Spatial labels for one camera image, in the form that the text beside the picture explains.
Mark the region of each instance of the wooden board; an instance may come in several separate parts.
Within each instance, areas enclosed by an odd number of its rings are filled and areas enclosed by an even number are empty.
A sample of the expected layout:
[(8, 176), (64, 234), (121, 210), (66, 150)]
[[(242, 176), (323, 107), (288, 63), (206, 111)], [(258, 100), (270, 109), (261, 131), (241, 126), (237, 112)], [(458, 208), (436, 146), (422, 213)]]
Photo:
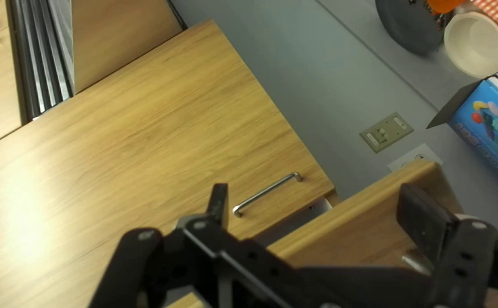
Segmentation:
[(75, 93), (181, 30), (165, 0), (71, 0), (71, 23)]

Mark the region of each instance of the colorful package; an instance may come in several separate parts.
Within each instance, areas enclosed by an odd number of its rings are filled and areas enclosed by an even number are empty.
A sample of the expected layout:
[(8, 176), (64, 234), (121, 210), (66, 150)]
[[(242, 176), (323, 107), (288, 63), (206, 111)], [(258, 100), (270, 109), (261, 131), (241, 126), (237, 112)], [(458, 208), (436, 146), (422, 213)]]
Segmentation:
[(429, 126), (448, 122), (498, 170), (498, 75), (460, 88)]

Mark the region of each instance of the metal handle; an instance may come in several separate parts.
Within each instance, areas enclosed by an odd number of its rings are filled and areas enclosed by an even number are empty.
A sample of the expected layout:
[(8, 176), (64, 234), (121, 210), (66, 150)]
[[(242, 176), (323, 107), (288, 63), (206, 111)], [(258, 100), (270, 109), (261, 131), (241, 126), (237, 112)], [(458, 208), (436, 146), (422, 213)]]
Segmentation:
[(246, 199), (242, 199), (241, 203), (234, 205), (234, 206), (232, 206), (232, 213), (234, 213), (235, 217), (242, 217), (242, 211), (241, 211), (241, 210), (242, 210), (244, 206), (247, 206), (251, 201), (261, 198), (263, 194), (270, 193), (271, 189), (275, 189), (276, 186), (283, 184), (285, 181), (288, 181), (288, 179), (292, 179), (292, 177), (295, 177), (297, 181), (302, 179), (299, 172), (288, 172), (287, 176), (283, 176), (283, 177), (280, 177), (280, 179), (270, 182), (270, 184), (265, 186), (263, 189), (253, 193), (249, 198), (246, 198)]

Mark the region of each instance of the electrical outlet cover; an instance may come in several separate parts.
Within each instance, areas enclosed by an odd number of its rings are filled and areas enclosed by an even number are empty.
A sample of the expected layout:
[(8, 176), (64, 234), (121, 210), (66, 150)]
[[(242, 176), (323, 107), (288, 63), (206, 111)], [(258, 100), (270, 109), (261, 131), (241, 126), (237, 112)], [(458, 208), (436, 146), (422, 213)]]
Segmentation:
[(412, 126), (398, 112), (391, 112), (367, 129), (360, 131), (360, 136), (374, 152), (379, 152), (410, 131), (413, 131)]

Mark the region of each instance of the white cup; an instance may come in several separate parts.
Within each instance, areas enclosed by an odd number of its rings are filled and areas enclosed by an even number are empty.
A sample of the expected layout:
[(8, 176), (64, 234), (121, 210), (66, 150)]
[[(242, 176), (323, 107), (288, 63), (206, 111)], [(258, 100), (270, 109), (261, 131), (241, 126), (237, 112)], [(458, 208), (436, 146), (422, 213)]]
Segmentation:
[(470, 76), (498, 71), (498, 25), (482, 13), (456, 13), (444, 28), (442, 44), (453, 64)]

